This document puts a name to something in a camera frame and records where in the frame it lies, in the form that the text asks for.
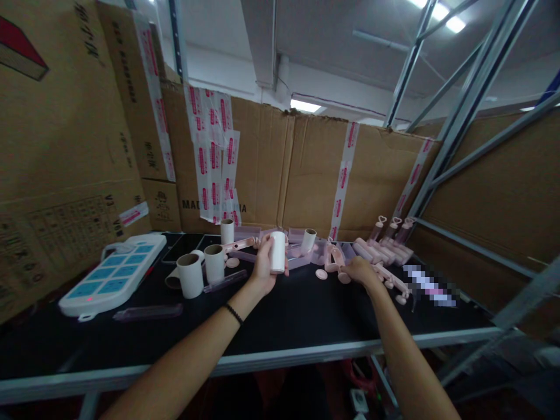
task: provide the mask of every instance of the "power strip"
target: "power strip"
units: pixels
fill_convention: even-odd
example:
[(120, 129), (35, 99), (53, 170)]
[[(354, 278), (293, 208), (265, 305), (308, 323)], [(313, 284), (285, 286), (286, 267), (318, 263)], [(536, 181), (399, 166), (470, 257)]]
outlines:
[(124, 244), (133, 247), (117, 249), (100, 262), (58, 302), (60, 310), (84, 322), (122, 305), (135, 292), (166, 243), (162, 234), (131, 236)]

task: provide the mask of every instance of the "pink round lid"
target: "pink round lid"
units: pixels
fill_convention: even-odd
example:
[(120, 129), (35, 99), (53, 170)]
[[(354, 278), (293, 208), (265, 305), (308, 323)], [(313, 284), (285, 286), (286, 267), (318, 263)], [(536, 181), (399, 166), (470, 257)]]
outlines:
[(226, 267), (236, 268), (239, 265), (239, 258), (228, 258), (226, 261)]
[(328, 277), (327, 272), (326, 272), (325, 270), (323, 270), (323, 269), (320, 269), (320, 268), (315, 272), (315, 275), (316, 275), (318, 278), (320, 278), (321, 280), (326, 280), (327, 277)]

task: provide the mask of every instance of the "human hand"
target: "human hand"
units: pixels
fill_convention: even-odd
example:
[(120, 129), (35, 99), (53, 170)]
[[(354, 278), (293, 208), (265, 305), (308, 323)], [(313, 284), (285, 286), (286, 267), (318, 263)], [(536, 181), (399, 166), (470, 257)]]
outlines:
[[(253, 268), (253, 274), (249, 279), (249, 283), (258, 288), (262, 295), (265, 296), (270, 293), (276, 284), (276, 274), (270, 274), (270, 258), (268, 253), (270, 248), (274, 243), (274, 238), (270, 234), (265, 235), (258, 249), (257, 261), (255, 262), (255, 268)], [(286, 258), (284, 274), (286, 276), (290, 275), (288, 271), (288, 259)]]
[(360, 256), (354, 257), (352, 261), (350, 261), (350, 264), (342, 266), (340, 271), (347, 273), (352, 280), (364, 286), (368, 286), (377, 281), (377, 274), (372, 266)]

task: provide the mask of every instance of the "packing tape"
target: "packing tape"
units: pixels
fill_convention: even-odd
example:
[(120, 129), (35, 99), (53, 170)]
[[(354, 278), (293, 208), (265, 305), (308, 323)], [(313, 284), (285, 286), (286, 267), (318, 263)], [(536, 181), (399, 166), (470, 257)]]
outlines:
[(194, 147), (200, 217), (219, 225), (222, 219), (233, 219), (237, 208), (240, 223), (235, 193), (240, 132), (233, 130), (231, 97), (193, 86), (185, 86), (184, 92)]
[(126, 228), (127, 226), (130, 226), (131, 224), (136, 222), (138, 219), (147, 216), (148, 213), (150, 213), (150, 210), (148, 209), (148, 202), (142, 201), (140, 204), (137, 204), (131, 209), (120, 213), (118, 218), (121, 219), (122, 225)]
[(354, 152), (358, 143), (358, 133), (360, 125), (357, 122), (349, 122), (346, 129), (346, 137), (344, 139), (344, 150), (342, 151), (342, 161), (340, 162), (340, 170), (338, 171), (337, 193), (334, 196), (334, 207), (332, 209), (331, 230), (329, 236), (337, 239), (340, 230), (340, 221), (342, 220), (342, 211), (344, 210), (344, 201), (346, 199), (346, 190), (348, 189), (348, 180), (350, 171), (352, 170), (352, 162), (354, 161)]
[(169, 131), (167, 129), (162, 90), (159, 85), (158, 66), (152, 44), (150, 23), (141, 13), (132, 11), (132, 16), (134, 17), (136, 36), (138, 38), (138, 45), (140, 46), (140, 54), (142, 55), (142, 64), (146, 75), (146, 82), (148, 83), (150, 101), (152, 102), (153, 116), (156, 121), (159, 145), (162, 149), (165, 173), (169, 181), (175, 182), (176, 178), (175, 168), (173, 167), (173, 157), (171, 154), (171, 142), (169, 141)]
[(422, 168), (424, 166), (424, 163), (426, 162), (426, 158), (428, 157), (430, 149), (432, 149), (434, 141), (435, 140), (432, 138), (427, 138), (422, 144), (422, 148), (418, 152), (416, 162), (414, 162), (412, 171), (410, 172), (410, 176), (408, 177), (407, 184), (404, 187), (401, 197), (398, 199), (397, 207), (393, 212), (393, 217), (400, 217), (404, 205), (406, 204), (408, 197), (410, 197), (410, 194), (412, 193), (412, 189), (418, 182), (418, 178), (420, 178), (420, 173), (422, 172)]

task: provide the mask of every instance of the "black bracelet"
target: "black bracelet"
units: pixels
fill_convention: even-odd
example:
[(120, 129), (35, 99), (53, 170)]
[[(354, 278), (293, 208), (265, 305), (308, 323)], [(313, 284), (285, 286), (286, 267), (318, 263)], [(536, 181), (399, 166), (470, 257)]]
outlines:
[(243, 326), (243, 320), (241, 319), (241, 317), (239, 316), (239, 314), (238, 314), (237, 312), (235, 312), (235, 309), (232, 308), (232, 307), (230, 306), (229, 303), (226, 303), (226, 304), (224, 305), (224, 308), (227, 309), (227, 310), (235, 317), (235, 319), (236, 319), (237, 322), (239, 323), (239, 326), (242, 327), (242, 326)]

